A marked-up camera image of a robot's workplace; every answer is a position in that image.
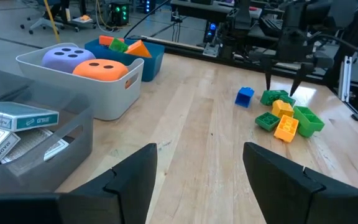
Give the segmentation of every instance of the wooden table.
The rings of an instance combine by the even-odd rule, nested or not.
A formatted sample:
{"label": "wooden table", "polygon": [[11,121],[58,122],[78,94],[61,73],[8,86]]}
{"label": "wooden table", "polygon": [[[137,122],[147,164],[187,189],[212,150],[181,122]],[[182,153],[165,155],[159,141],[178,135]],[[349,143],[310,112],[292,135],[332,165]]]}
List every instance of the wooden table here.
{"label": "wooden table", "polygon": [[[272,90],[293,80],[272,77]],[[255,90],[250,108],[234,104],[238,90]],[[118,120],[94,122],[93,152],[64,182],[66,192],[96,177],[148,142],[158,144],[157,179],[147,223],[265,223],[242,162],[246,141],[358,187],[358,122],[325,86],[303,82],[296,105],[325,122],[320,133],[290,143],[255,124],[270,111],[259,100],[264,75],[165,54],[153,82]]]}

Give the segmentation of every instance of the yellow pole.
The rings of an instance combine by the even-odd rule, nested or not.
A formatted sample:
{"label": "yellow pole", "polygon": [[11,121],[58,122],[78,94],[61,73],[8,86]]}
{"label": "yellow pole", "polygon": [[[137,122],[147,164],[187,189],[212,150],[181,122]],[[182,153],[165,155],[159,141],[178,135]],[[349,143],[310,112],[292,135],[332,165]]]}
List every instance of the yellow pole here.
{"label": "yellow pole", "polygon": [[53,21],[52,13],[50,12],[50,8],[49,8],[49,5],[48,5],[48,0],[44,0],[44,3],[45,3],[45,7],[47,8],[47,12],[48,12],[48,15],[49,15],[49,18],[50,18],[50,23],[52,23],[52,29],[53,29],[53,32],[55,33],[56,41],[58,43],[60,43],[59,34],[57,33],[56,26],[55,26],[55,21]]}

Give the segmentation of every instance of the green lego brick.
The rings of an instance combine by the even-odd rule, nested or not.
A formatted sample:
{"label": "green lego brick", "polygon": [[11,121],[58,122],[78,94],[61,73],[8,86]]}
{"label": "green lego brick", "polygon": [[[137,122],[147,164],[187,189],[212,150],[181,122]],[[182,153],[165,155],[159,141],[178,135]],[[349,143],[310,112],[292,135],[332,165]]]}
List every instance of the green lego brick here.
{"label": "green lego brick", "polygon": [[289,97],[288,95],[281,95],[279,97],[279,100],[284,101],[284,103],[291,104],[292,107],[293,107],[293,105],[295,104],[295,101],[296,101],[296,99],[293,99],[293,98]]}
{"label": "green lego brick", "polygon": [[284,90],[265,90],[260,102],[263,105],[271,106],[280,96],[288,96],[288,93]]}
{"label": "green lego brick", "polygon": [[300,135],[302,135],[303,137],[305,137],[305,138],[310,138],[310,137],[312,137],[314,131],[313,131],[313,130],[306,129],[306,128],[303,127],[302,125],[299,125],[299,126],[298,126],[298,133],[299,133]]}
{"label": "green lego brick", "polygon": [[280,118],[272,115],[269,112],[266,112],[255,119],[255,123],[257,123],[260,127],[268,132],[273,131],[279,122]]}
{"label": "green lego brick", "polygon": [[324,123],[309,108],[295,106],[293,110],[293,117],[299,121],[299,125],[303,126],[303,129],[309,131],[321,131],[323,129]]}
{"label": "green lego brick", "polygon": [[125,52],[128,50],[128,45],[121,42],[118,38],[114,38],[109,46],[109,49],[116,52]]}

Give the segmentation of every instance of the purple foam die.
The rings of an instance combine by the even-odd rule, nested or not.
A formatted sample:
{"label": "purple foam die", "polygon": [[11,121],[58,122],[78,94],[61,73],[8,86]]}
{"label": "purple foam die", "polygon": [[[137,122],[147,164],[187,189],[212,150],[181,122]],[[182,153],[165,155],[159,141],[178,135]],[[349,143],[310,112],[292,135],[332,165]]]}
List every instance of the purple foam die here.
{"label": "purple foam die", "polygon": [[73,73],[80,63],[96,59],[89,50],[78,47],[56,47],[49,50],[42,58],[42,66],[61,72]]}

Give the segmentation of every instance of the concrete floor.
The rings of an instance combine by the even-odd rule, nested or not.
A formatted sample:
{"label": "concrete floor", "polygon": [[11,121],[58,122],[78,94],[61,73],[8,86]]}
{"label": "concrete floor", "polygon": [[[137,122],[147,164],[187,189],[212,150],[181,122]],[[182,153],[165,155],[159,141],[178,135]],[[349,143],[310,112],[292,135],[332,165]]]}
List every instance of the concrete floor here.
{"label": "concrete floor", "polygon": [[[93,3],[88,4],[88,9],[93,9]],[[78,16],[78,5],[73,3],[70,6],[72,16]],[[138,22],[145,14],[131,13],[130,23],[133,25]],[[34,30],[34,34],[28,33],[28,28],[40,16],[40,12],[27,7],[19,0],[0,0],[0,70],[21,75],[15,57],[35,50],[35,47],[48,47],[56,44],[55,35],[52,29],[43,30],[41,27]],[[181,24],[181,43],[196,45],[203,40],[203,29],[205,20],[186,17]],[[125,27],[112,35],[123,37],[131,27]],[[171,40],[173,28],[170,22],[170,6],[164,6],[161,11],[151,15],[139,26],[137,26],[131,35],[154,36],[159,39]],[[90,26],[81,28],[76,33],[71,27],[60,31],[61,42],[72,42],[80,47],[85,43],[97,39],[99,35],[104,34],[99,29],[92,29]],[[328,47],[328,55],[334,55],[336,47]],[[358,81],[358,61],[353,66],[352,79]]]}

